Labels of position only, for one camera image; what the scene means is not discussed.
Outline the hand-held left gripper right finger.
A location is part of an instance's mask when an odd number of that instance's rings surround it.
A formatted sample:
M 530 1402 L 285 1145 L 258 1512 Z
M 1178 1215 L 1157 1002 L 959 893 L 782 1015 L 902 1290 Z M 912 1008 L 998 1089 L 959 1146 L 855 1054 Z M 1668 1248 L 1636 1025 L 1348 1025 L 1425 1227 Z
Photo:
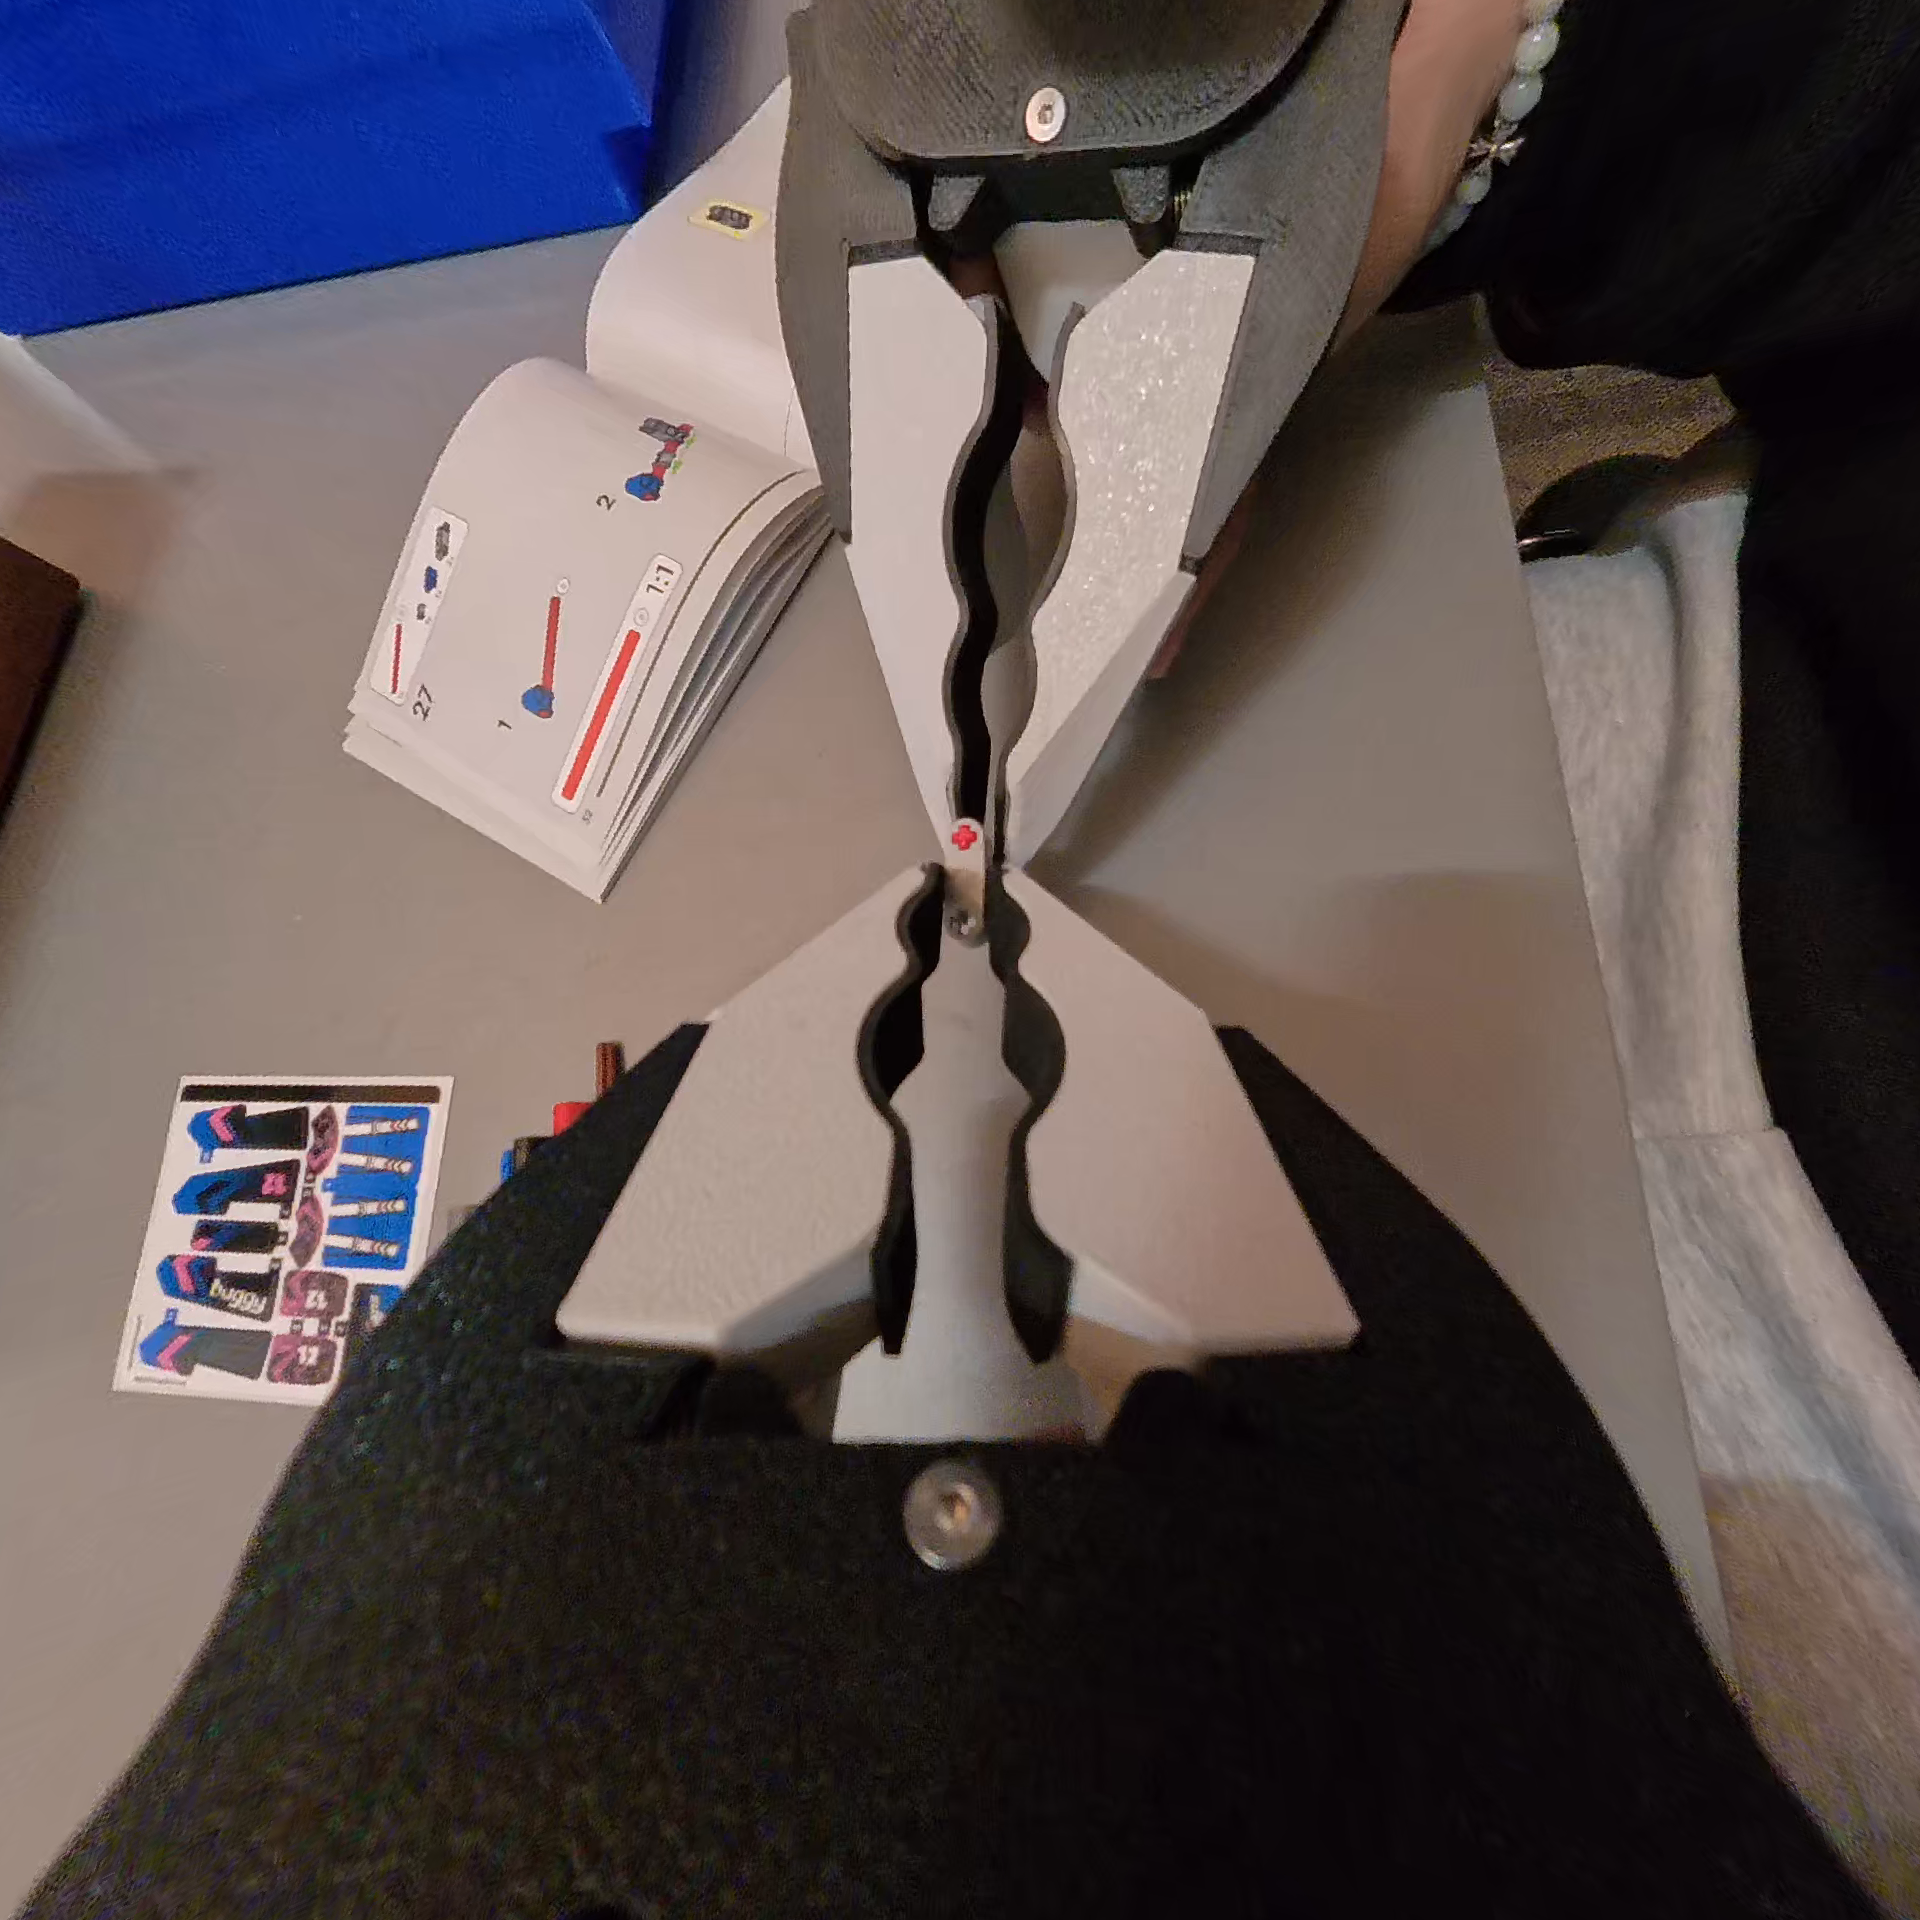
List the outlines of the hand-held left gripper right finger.
M 1002 1295 L 1030 1359 L 1329 1352 L 1358 1334 L 1209 1017 L 1023 870 L 988 882 Z

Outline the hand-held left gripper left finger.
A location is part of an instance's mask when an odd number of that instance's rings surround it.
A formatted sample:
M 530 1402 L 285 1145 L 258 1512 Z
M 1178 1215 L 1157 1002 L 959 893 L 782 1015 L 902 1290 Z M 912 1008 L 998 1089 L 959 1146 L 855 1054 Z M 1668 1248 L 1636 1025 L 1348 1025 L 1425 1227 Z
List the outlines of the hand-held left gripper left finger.
M 897 1352 L 944 869 L 886 880 L 704 1025 L 557 1312 L 572 1344 L 706 1358 Z

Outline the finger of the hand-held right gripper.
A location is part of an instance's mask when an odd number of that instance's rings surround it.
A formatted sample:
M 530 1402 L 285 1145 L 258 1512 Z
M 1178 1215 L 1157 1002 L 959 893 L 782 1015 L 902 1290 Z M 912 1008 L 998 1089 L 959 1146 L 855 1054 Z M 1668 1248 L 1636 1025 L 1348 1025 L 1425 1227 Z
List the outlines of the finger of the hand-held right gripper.
M 989 255 L 855 264 L 848 566 L 934 825 L 1000 825 L 1028 586 L 1023 345 Z
M 991 650 L 997 861 L 1033 861 L 1183 613 L 1183 555 L 1255 259 L 1126 231 L 1010 231 L 1020 337 L 1048 350 L 1056 513 L 1013 506 Z

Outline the grey and blue lego chassis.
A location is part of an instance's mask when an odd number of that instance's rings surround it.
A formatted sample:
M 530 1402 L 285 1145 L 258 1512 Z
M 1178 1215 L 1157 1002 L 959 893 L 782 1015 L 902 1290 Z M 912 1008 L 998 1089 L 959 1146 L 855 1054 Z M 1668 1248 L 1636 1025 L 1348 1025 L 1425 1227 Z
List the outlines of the grey and blue lego chassis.
M 600 1040 L 593 1047 L 592 1058 L 592 1094 L 590 1096 L 574 1096 L 552 1103 L 548 1113 L 548 1123 L 542 1134 L 520 1134 L 510 1141 L 495 1165 L 495 1177 L 504 1183 L 513 1173 L 526 1167 L 530 1157 L 545 1145 L 551 1137 L 561 1135 L 568 1130 L 577 1120 L 583 1120 L 592 1106 L 605 1096 L 618 1081 L 626 1069 L 626 1048 L 616 1040 Z

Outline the open lego instruction booklet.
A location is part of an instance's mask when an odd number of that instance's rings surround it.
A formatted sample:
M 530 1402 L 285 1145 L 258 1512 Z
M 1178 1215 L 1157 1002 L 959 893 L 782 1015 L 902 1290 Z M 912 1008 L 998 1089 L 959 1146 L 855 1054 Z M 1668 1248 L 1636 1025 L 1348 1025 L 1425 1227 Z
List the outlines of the open lego instruction booklet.
M 351 694 L 349 755 L 590 899 L 830 534 L 777 306 L 789 93 L 614 242 L 581 366 L 456 423 Z

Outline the lego sticker sheet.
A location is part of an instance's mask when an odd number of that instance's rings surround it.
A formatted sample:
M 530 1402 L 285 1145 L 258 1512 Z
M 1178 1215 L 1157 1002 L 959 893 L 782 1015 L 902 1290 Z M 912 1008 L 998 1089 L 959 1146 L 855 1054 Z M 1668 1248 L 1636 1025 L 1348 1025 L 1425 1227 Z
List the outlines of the lego sticker sheet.
M 185 1074 L 112 1389 L 325 1402 L 425 1262 L 452 1089 L 425 1072 Z

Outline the person's right hand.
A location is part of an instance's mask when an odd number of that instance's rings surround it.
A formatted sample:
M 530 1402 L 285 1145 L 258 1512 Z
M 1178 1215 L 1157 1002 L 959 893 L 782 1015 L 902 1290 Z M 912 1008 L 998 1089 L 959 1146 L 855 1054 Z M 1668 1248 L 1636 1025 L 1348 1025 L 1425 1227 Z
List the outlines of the person's right hand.
M 1386 63 L 1376 201 L 1348 302 L 1344 347 L 1424 255 L 1469 144 L 1512 73 L 1521 1 L 1409 1 Z

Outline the blue plastic storage bin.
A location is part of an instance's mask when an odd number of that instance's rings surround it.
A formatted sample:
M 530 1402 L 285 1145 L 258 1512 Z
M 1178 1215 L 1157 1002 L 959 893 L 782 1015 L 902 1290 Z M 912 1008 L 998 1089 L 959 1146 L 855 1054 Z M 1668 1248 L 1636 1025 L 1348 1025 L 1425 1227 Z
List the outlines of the blue plastic storage bin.
M 624 226 L 784 73 L 780 1 L 5 1 L 1 328 Z

